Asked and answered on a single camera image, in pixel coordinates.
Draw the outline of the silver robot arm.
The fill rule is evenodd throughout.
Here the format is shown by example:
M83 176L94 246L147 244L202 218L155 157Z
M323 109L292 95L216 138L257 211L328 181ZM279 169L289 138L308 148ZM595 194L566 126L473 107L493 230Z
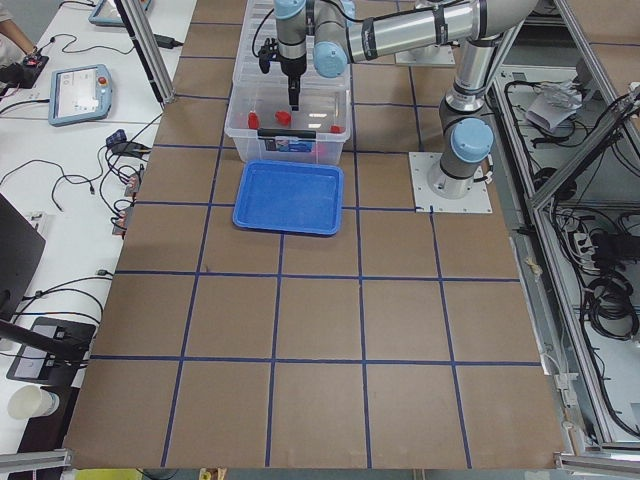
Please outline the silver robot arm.
M479 114L484 96L533 1L423 1L410 10L358 19L347 1L276 1L276 34L256 52L262 72L277 62L288 80L289 105L299 107L301 78L312 64L322 77L350 64L416 53L452 42L460 46L455 74L439 115L444 151L427 175L441 198L469 193L494 136Z

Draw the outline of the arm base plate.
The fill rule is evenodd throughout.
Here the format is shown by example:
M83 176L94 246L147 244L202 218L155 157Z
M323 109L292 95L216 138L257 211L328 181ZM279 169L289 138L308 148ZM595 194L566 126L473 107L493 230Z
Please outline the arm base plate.
M441 153L410 152L415 210L424 213L491 214L489 180L478 165L474 176L457 180L441 169Z

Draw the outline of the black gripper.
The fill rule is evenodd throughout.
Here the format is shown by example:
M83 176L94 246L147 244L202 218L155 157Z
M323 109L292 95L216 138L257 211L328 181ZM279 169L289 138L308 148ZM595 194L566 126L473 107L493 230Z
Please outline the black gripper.
M282 72L288 77L288 99L293 111L299 111L300 78L306 72L306 42L288 44L278 42Z

